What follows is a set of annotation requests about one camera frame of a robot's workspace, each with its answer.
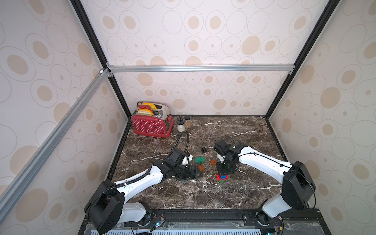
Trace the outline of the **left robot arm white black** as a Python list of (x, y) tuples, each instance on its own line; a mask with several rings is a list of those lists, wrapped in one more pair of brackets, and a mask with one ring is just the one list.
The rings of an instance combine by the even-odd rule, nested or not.
[(147, 170), (122, 181), (103, 181), (84, 208), (88, 220), (103, 235), (119, 223), (148, 224), (151, 210), (144, 203), (129, 203), (135, 195), (166, 179), (196, 180), (202, 177), (198, 166), (190, 164), (192, 155), (173, 149), (164, 159), (154, 161)]

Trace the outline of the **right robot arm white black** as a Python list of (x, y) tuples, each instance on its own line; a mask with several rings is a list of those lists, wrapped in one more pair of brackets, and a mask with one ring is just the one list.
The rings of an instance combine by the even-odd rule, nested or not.
[(258, 208), (256, 218), (262, 226), (289, 209), (309, 209), (309, 200), (315, 197), (316, 186), (306, 166), (299, 161), (281, 161), (263, 154), (242, 142), (214, 144), (219, 162), (216, 167), (220, 176), (234, 174), (240, 164), (251, 166), (277, 180), (282, 191), (266, 199)]

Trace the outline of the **red long lego brick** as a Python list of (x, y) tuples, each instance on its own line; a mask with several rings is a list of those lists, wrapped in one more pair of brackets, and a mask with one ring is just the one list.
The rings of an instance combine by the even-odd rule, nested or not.
[(223, 175), (216, 174), (217, 181), (220, 181), (220, 176), (223, 176)]

